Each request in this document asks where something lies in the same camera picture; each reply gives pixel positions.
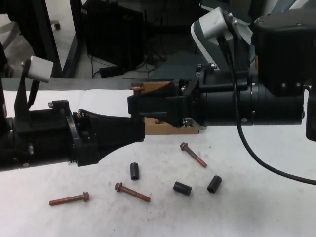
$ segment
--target black cylindrical motor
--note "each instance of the black cylindrical motor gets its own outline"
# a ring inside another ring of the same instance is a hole
[[[198,122],[203,126],[236,125],[233,86],[231,84],[229,87],[223,78],[230,79],[230,73],[212,72],[204,78],[204,85],[211,85],[212,90],[200,95],[199,110],[201,112]],[[258,81],[257,75],[247,77],[246,74],[242,74],[237,76],[237,79],[240,96],[239,111],[243,125],[302,123],[304,93],[299,96],[277,97]]]
[[[6,107],[5,107],[2,81],[0,79],[0,135],[4,128],[5,118],[6,118]]]

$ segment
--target copper bolt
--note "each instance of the copper bolt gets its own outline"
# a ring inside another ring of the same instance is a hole
[[[127,194],[130,194],[134,197],[137,197],[141,200],[144,200],[144,201],[147,201],[147,202],[150,202],[150,197],[148,196],[145,196],[145,195],[142,195],[142,194],[139,194],[138,192],[134,191],[134,190],[131,190],[127,187],[124,187],[122,186],[123,183],[117,183],[115,184],[115,187],[114,189],[117,191],[117,192],[120,192],[120,191],[123,191],[124,193],[127,193]]]
[[[186,151],[187,153],[190,154],[190,156],[192,156],[200,165],[202,165],[204,168],[207,167],[207,164],[200,158],[198,157],[197,154],[195,154],[189,147],[188,147],[188,143],[181,143],[180,145],[181,150]]]
[[[143,83],[132,83],[130,89],[133,90],[133,91],[143,91],[143,90],[145,90]]]
[[[67,197],[67,198],[62,198],[62,199],[50,201],[49,205],[50,206],[56,206],[56,205],[61,205],[61,204],[65,204],[65,203],[69,203],[69,202],[73,202],[73,201],[80,201],[80,200],[83,200],[84,202],[86,202],[89,199],[90,199],[89,193],[88,192],[87,193],[83,192],[82,195],[73,196],[73,197]]]

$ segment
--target screw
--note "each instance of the screw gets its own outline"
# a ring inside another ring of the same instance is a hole
[[[145,90],[143,83],[132,83],[131,90],[133,91],[143,91]]]
[[[62,198],[62,199],[50,201],[49,205],[50,206],[56,206],[56,205],[61,205],[61,204],[65,204],[65,203],[69,203],[69,202],[73,202],[73,201],[80,201],[80,200],[83,200],[84,202],[87,202],[87,201],[89,201],[89,199],[90,199],[89,193],[88,192],[83,192],[82,195],[73,196],[73,197],[67,197],[67,198]]]
[[[34,147],[33,147],[32,144],[29,145],[28,152],[29,152],[30,155],[34,155]]]
[[[217,69],[217,64],[216,63],[211,63],[211,69]]]
[[[123,183],[117,183],[115,184],[115,187],[114,189],[117,191],[117,192],[120,192],[120,191],[123,191],[124,193],[127,193],[129,195],[132,195],[134,197],[137,197],[141,200],[144,200],[144,201],[147,201],[147,202],[150,202],[150,197],[148,196],[145,196],[145,195],[142,195],[142,194],[139,194],[138,192],[134,191],[134,190],[131,190],[127,187],[124,187],[123,186]]]
[[[184,120],[184,121],[183,121],[183,126],[184,126],[184,127],[190,127],[190,126],[191,126],[190,121]]]
[[[187,89],[186,86],[181,87],[181,92],[184,93],[186,91],[186,89]]]
[[[204,168],[207,167],[207,164],[188,147],[188,143],[183,142],[181,143],[180,147],[181,147],[181,150],[189,153],[189,155],[192,156]]]

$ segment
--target black robotic arm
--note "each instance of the black robotic arm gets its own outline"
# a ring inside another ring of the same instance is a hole
[[[46,62],[36,57],[25,62],[14,104],[15,118],[6,117],[0,80],[0,170],[65,161],[78,166],[97,164],[116,149],[144,140],[142,119],[103,116],[82,109],[72,114],[66,100],[49,103],[47,110],[30,111]],[[28,101],[26,77],[35,79]]]
[[[208,14],[229,71],[215,64],[197,65],[197,77],[174,80],[156,91],[128,98],[132,115],[160,119],[174,127],[237,125],[240,138],[251,156],[263,167],[283,177],[316,185],[309,180],[279,171],[252,151],[242,125],[295,125],[305,116],[304,83],[311,80],[306,136],[316,141],[316,12],[296,9],[261,17],[255,21],[252,43],[258,56],[258,73],[249,72],[247,44],[233,16],[220,8]],[[234,37],[231,49],[225,34]]]

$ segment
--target black wire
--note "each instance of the black wire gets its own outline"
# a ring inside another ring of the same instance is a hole
[[[168,2],[168,0],[164,0],[162,9],[164,9],[164,13],[166,15],[166,20],[167,20],[167,25],[169,25],[169,16],[168,16],[168,12],[167,12],[167,2]]]
[[[92,58],[93,58],[93,56],[91,56],[91,57],[90,57],[90,55],[89,55],[89,54],[87,54],[87,55],[88,55],[88,58],[89,58],[89,59],[93,60],[93,61],[94,61],[94,62],[96,62],[96,63],[100,63],[100,64],[103,64],[103,65],[105,65],[105,66],[112,67],[112,65],[109,65],[109,64],[106,64],[106,63],[101,63],[101,62],[99,62],[99,61],[97,61],[97,60],[95,60],[95,59],[92,59]]]
[[[161,50],[162,50],[163,55],[164,55],[164,60],[166,61],[167,55],[166,55],[166,51],[164,50],[164,47],[163,47],[162,36],[160,36],[160,46],[161,46]]]
[[[150,74],[151,72],[153,72],[154,70],[156,70],[156,66],[154,66],[153,69],[149,69],[149,68],[147,67],[147,65],[146,65],[146,69],[149,70],[149,71],[147,72],[147,76],[149,77],[149,74]]]
[[[307,90],[309,93],[311,92],[311,88],[308,85],[305,85],[304,89]]]
[[[241,118],[240,118],[240,114],[239,114],[239,93],[238,93],[238,84],[237,84],[237,79],[236,79],[236,76],[235,76],[235,71],[234,71],[234,67],[233,67],[233,57],[232,57],[232,54],[229,50],[229,55],[225,54],[225,58],[226,58],[226,61],[229,65],[229,68],[230,68],[230,72],[231,72],[231,77],[232,77],[232,81],[233,81],[233,89],[234,89],[234,92],[233,92],[233,100],[234,100],[234,106],[235,106],[235,116],[236,116],[236,122],[237,122],[237,129],[238,129],[238,133],[239,133],[239,136],[241,138],[241,141],[243,143],[243,145],[245,146],[245,148],[247,149],[247,151],[249,152],[249,154],[254,158],[254,160],[256,162],[258,162],[262,167],[266,168],[267,170],[275,173],[275,174],[278,174],[280,176],[283,176],[285,178],[288,178],[288,179],[292,179],[292,180],[295,180],[295,181],[298,181],[298,182],[302,182],[302,183],[306,183],[306,184],[312,184],[312,185],[316,185],[316,180],[311,180],[311,179],[306,179],[306,178],[302,178],[302,177],[299,177],[299,176],[295,176],[295,175],[292,175],[292,174],[288,174],[288,173],[285,173],[283,171],[280,171],[278,169],[275,169],[273,168],[272,166],[264,163],[255,153],[254,151],[251,149],[251,147],[249,146],[247,140],[246,140],[246,137],[243,133],[243,130],[242,130],[242,126],[241,126]]]
[[[93,78],[93,56],[91,56],[91,78]]]
[[[100,71],[96,71],[96,72],[92,75],[92,78],[94,78],[95,75],[97,75],[98,73],[100,73]]]

